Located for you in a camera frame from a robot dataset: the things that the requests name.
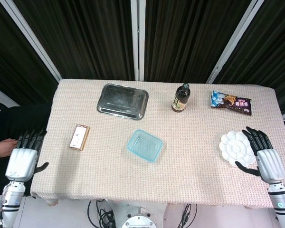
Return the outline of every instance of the black curtain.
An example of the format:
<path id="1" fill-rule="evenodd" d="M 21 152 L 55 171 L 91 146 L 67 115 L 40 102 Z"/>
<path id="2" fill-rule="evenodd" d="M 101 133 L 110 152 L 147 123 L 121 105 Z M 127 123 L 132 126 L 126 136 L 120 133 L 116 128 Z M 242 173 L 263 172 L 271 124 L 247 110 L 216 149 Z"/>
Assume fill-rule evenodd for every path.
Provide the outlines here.
<path id="1" fill-rule="evenodd" d="M 0 91 L 19 105 L 33 105 L 51 102 L 57 84 L 0 4 Z"/>
<path id="2" fill-rule="evenodd" d="M 15 0 L 63 78 L 134 80 L 130 0 Z"/>
<path id="3" fill-rule="evenodd" d="M 264 1 L 214 83 L 274 88 L 285 113 L 285 0 Z"/>
<path id="4" fill-rule="evenodd" d="M 205 83 L 250 0 L 147 0 L 147 81 Z"/>

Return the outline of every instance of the knit tablecloth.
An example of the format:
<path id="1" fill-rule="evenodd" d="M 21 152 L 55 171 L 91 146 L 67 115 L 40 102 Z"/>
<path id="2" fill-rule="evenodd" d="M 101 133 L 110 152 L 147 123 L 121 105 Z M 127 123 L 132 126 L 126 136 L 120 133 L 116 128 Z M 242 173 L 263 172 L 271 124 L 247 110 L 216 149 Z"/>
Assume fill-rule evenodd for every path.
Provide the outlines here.
<path id="1" fill-rule="evenodd" d="M 149 93 L 145 116 L 123 119 L 97 111 L 105 84 L 144 89 Z M 285 127 L 275 91 L 256 85 L 190 84 L 185 110 L 171 109 L 180 84 L 61 80 L 35 174 L 34 196 L 54 199 L 110 199 L 208 205 L 272 207 L 267 184 L 224 160 L 220 138 L 246 126 L 262 130 L 285 167 Z M 251 98 L 252 116 L 210 107 L 212 90 Z M 69 148 L 76 124 L 90 126 L 82 151 Z M 156 163 L 127 150 L 137 129 L 163 140 Z"/>

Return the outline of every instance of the white robotic hand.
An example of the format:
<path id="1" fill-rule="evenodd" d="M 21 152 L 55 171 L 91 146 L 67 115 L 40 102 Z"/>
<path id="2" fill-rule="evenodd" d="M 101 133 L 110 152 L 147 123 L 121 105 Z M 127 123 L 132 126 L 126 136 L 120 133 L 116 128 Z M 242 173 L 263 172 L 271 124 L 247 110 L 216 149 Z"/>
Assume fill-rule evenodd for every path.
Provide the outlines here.
<path id="1" fill-rule="evenodd" d="M 44 170 L 48 162 L 36 167 L 45 132 L 25 133 L 12 151 L 5 175 L 10 183 L 4 187 L 0 199 L 0 228 L 12 228 L 25 192 L 24 182 L 34 173 Z"/>
<path id="2" fill-rule="evenodd" d="M 274 206 L 281 228 L 285 228 L 285 169 L 278 152 L 273 149 L 268 136 L 255 129 L 247 127 L 242 131 L 250 141 L 251 148 L 256 156 L 257 170 L 247 169 L 236 161 L 236 165 L 244 172 L 260 176 L 269 184 L 267 192 Z"/>

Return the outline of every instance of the snack bag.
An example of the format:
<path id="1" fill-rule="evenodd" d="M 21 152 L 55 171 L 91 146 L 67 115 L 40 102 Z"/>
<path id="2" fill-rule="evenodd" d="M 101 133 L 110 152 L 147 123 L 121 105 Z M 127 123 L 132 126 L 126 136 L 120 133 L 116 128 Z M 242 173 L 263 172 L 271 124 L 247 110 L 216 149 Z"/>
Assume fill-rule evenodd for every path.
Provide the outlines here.
<path id="1" fill-rule="evenodd" d="M 212 108 L 228 108 L 238 113 L 251 115 L 251 99 L 228 95 L 213 91 L 211 95 Z"/>

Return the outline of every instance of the floor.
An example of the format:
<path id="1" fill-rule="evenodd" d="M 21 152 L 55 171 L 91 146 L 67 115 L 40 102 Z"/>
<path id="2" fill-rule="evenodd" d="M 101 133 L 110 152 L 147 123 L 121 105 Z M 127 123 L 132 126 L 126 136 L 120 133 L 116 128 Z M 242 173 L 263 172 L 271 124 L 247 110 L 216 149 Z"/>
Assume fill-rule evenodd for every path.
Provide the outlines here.
<path id="1" fill-rule="evenodd" d="M 14 228 L 90 228 L 87 218 L 88 200 L 61 200 L 57 206 L 49 207 L 43 199 L 26 197 Z M 97 224 L 95 203 L 92 202 L 90 216 Z M 176 228 L 180 222 L 184 205 L 168 205 L 164 227 Z M 192 228 L 280 228 L 271 209 L 246 209 L 237 206 L 199 205 Z"/>

